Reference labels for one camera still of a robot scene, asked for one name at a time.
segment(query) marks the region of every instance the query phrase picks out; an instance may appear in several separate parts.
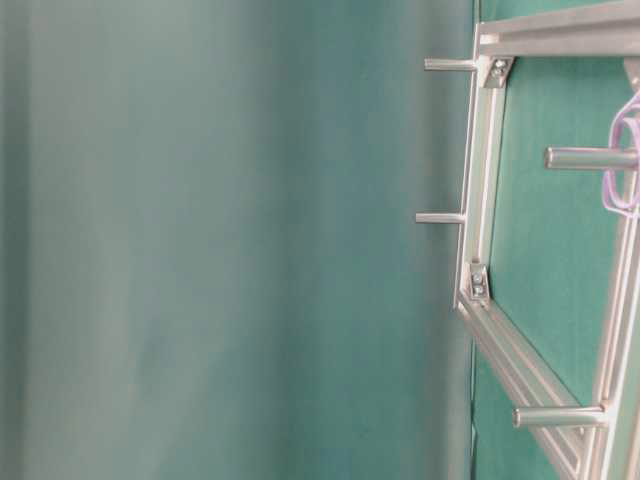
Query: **green backdrop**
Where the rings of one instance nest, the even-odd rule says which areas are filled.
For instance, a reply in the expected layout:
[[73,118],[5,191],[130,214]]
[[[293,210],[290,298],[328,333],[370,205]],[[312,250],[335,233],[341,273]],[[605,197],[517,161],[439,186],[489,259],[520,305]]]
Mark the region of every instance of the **green backdrop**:
[[468,478],[469,2],[1,5],[2,478]]
[[[483,0],[482,19],[599,3]],[[509,79],[491,263],[492,293],[580,402],[591,385],[607,301],[617,218],[600,201],[601,175],[548,171],[542,151],[606,146],[631,95],[621,59],[519,59]],[[556,478],[480,359],[476,478]]]

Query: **teal curtain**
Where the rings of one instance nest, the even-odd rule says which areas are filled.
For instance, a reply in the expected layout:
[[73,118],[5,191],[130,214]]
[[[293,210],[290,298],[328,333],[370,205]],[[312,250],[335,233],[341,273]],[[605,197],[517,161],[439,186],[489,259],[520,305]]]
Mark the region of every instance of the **teal curtain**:
[[1,1],[2,478],[468,478],[469,2]]

